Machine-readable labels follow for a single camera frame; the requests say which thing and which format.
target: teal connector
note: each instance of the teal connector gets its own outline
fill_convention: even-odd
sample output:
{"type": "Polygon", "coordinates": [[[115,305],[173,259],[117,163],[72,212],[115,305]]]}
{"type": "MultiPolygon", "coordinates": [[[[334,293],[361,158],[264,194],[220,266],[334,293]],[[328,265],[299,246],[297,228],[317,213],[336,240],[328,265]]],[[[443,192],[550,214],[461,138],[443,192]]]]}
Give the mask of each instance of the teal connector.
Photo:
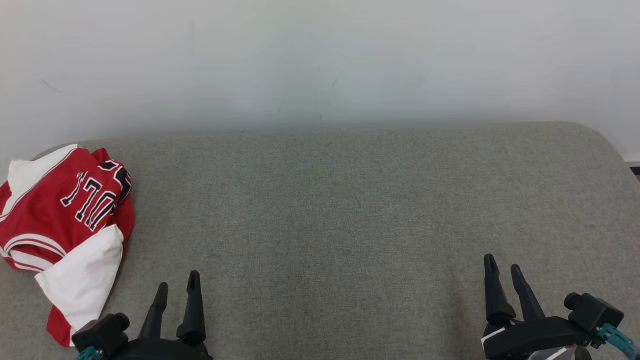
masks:
{"type": "Polygon", "coordinates": [[[620,349],[627,359],[640,360],[640,347],[634,345],[634,342],[627,335],[624,335],[611,324],[604,324],[598,331],[598,336],[620,349]]]}
{"type": "Polygon", "coordinates": [[[102,351],[97,350],[95,347],[88,347],[84,349],[76,360],[100,360],[102,359],[102,351]]]}

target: red jersey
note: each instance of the red jersey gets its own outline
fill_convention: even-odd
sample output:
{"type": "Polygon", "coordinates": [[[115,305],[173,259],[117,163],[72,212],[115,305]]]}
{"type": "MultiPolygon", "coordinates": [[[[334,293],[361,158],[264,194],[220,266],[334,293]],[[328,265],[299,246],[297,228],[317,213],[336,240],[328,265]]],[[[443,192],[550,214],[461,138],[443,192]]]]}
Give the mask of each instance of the red jersey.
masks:
{"type": "Polygon", "coordinates": [[[62,345],[100,316],[133,227],[131,178],[104,149],[77,145],[13,161],[0,187],[0,254],[53,303],[47,330],[62,345]]]}

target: red fabric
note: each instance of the red fabric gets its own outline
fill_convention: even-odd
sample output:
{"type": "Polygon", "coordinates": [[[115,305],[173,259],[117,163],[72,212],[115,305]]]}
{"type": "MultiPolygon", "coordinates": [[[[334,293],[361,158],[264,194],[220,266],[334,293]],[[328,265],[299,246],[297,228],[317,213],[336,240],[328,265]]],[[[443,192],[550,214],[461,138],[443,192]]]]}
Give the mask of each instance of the red fabric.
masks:
{"type": "MultiPolygon", "coordinates": [[[[3,256],[8,254],[4,259],[16,270],[25,265],[43,270],[14,260],[10,251],[56,263],[62,258],[56,249],[68,253],[111,224],[127,239],[134,223],[130,189],[128,173],[105,149],[93,154],[82,148],[71,150],[2,217],[0,247],[3,256]]],[[[0,186],[0,210],[11,194],[8,182],[0,186]]],[[[60,345],[70,345],[70,326],[55,307],[49,313],[47,331],[60,345]]]]}

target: white sleeve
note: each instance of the white sleeve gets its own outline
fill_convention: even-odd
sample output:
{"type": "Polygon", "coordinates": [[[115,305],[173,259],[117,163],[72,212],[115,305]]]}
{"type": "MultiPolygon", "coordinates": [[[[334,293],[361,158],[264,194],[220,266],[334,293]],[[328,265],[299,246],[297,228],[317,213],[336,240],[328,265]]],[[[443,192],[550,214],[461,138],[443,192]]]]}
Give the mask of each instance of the white sleeve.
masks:
{"type": "Polygon", "coordinates": [[[105,227],[35,276],[72,328],[100,317],[120,266],[123,240],[116,225],[105,227]]]}

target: clothing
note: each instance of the clothing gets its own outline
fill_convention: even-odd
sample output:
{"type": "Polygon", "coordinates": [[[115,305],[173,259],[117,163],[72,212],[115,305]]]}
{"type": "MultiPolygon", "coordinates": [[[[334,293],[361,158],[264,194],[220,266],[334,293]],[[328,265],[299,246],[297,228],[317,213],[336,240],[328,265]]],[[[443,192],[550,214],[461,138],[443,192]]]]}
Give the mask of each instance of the clothing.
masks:
{"type": "Polygon", "coordinates": [[[77,145],[34,161],[13,161],[0,187],[0,254],[33,270],[53,308],[47,330],[70,335],[100,316],[134,215],[131,178],[105,149],[77,145]]]}

